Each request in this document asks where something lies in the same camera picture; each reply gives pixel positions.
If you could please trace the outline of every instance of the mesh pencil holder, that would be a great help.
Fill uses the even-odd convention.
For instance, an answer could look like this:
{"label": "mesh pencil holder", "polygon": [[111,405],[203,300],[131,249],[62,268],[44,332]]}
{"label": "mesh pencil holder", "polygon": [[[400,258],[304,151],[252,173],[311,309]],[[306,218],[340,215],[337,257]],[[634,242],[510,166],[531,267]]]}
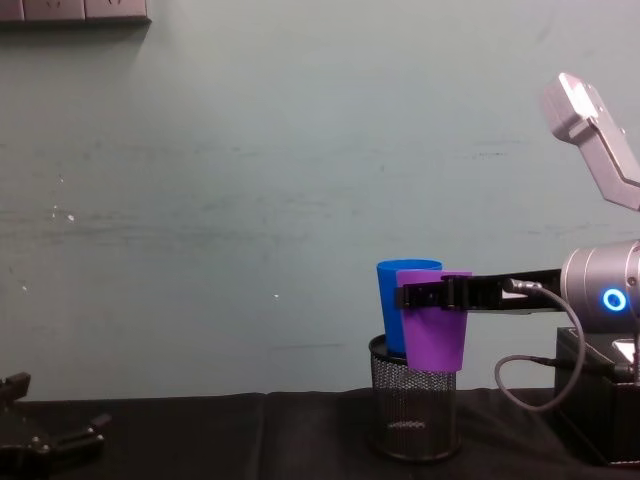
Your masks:
{"label": "mesh pencil holder", "polygon": [[387,351],[385,336],[369,343],[373,382],[372,446],[397,460],[433,462],[460,447],[456,374],[422,372]]}

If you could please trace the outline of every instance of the wall outlet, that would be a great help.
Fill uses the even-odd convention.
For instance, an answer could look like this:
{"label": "wall outlet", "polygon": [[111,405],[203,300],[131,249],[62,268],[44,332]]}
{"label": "wall outlet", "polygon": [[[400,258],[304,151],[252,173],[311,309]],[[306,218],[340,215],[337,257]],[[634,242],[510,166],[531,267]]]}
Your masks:
{"label": "wall outlet", "polygon": [[0,22],[20,22],[23,20],[22,0],[0,0]]}
{"label": "wall outlet", "polygon": [[23,0],[27,21],[84,20],[84,0]]}
{"label": "wall outlet", "polygon": [[146,0],[85,0],[85,9],[87,19],[147,18]]}

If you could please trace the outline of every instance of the blue led ring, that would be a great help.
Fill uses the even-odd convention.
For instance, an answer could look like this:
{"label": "blue led ring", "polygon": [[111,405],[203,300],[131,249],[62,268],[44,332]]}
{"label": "blue led ring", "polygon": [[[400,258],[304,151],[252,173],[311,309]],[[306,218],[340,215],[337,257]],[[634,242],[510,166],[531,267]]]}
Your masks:
{"label": "blue led ring", "polygon": [[602,295],[602,302],[607,310],[620,312],[627,306],[627,297],[617,288],[610,288]]}

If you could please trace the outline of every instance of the gray cable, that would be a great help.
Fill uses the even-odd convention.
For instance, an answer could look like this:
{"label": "gray cable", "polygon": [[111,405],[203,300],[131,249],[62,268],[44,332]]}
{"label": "gray cable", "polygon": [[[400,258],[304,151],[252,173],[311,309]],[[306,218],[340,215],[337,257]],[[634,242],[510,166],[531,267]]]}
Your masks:
{"label": "gray cable", "polygon": [[576,334],[578,336],[578,356],[576,358],[576,365],[569,377],[569,381],[562,389],[562,391],[552,400],[543,404],[543,405],[530,405],[528,403],[523,402],[518,397],[516,397],[513,393],[511,393],[502,382],[502,378],[500,377],[500,369],[505,363],[512,362],[514,360],[531,360],[532,357],[530,355],[510,355],[508,357],[504,357],[498,363],[496,363],[494,369],[494,375],[496,378],[496,383],[498,384],[498,388],[502,393],[506,395],[506,397],[511,400],[513,403],[522,407],[531,412],[546,412],[553,408],[556,408],[562,401],[571,393],[573,387],[575,387],[578,382],[578,378],[580,377],[580,373],[582,371],[582,367],[584,365],[585,356],[587,353],[587,342],[584,338],[584,331],[582,330],[582,325],[580,324],[580,319],[576,315],[576,312],[573,311],[571,305],[569,305],[562,297],[559,297],[555,293],[545,289],[539,283],[534,282],[523,282],[520,280],[511,280],[512,292],[513,293],[522,293],[525,295],[543,295],[557,304],[562,310],[564,310],[569,316],[569,320],[576,328]]}

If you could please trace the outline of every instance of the table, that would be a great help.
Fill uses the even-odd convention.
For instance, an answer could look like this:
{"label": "table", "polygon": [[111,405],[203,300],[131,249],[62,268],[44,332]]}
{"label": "table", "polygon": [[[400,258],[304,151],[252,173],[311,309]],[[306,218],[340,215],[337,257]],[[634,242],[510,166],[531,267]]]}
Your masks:
{"label": "table", "polygon": [[[521,392],[543,402],[546,390]],[[97,463],[60,480],[637,479],[588,464],[552,416],[512,405],[495,390],[458,392],[460,452],[435,465],[377,456],[364,442],[371,392],[243,394],[208,398],[43,402],[24,405],[50,431],[113,416]]]}

